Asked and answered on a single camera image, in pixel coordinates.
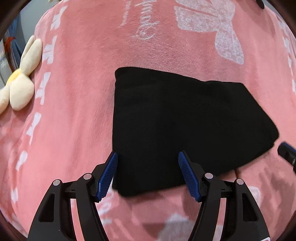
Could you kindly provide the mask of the black pants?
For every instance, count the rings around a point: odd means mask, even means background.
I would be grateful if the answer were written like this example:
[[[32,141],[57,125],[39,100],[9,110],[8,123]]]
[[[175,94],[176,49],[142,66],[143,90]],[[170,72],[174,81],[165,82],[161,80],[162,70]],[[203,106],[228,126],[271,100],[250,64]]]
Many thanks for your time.
[[[184,185],[178,154],[220,175],[270,150],[279,133],[241,83],[138,67],[115,71],[113,188],[136,196]]]

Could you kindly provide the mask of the pink patterned blanket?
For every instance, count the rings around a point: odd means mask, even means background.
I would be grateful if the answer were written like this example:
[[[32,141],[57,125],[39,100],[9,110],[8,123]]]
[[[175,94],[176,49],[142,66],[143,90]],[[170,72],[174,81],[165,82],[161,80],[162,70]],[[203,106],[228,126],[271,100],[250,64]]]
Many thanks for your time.
[[[27,233],[51,181],[71,181],[112,150],[115,71],[142,67],[243,84],[278,129],[274,146],[220,174],[245,180],[272,240],[295,212],[295,37],[255,1],[62,1],[36,25],[35,96],[1,115],[1,211]]]

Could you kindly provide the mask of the cream flower plush pillow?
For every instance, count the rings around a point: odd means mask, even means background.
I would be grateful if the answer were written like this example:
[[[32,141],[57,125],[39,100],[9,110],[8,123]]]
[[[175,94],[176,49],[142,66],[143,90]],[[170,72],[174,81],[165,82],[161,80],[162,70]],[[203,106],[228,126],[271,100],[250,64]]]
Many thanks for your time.
[[[1,89],[1,107],[3,113],[8,106],[15,111],[25,108],[32,99],[35,85],[30,75],[37,68],[42,57],[43,43],[40,38],[31,36],[21,56],[20,67],[8,78]]]

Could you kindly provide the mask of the small black remote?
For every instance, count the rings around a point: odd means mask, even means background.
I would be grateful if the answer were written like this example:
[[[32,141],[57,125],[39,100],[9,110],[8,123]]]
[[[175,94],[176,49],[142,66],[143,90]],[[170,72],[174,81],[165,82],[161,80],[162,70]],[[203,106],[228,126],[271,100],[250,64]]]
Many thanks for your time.
[[[265,5],[264,5],[264,2],[263,0],[255,0],[256,3],[258,4],[258,6],[261,8],[261,9],[264,9],[265,8]]]

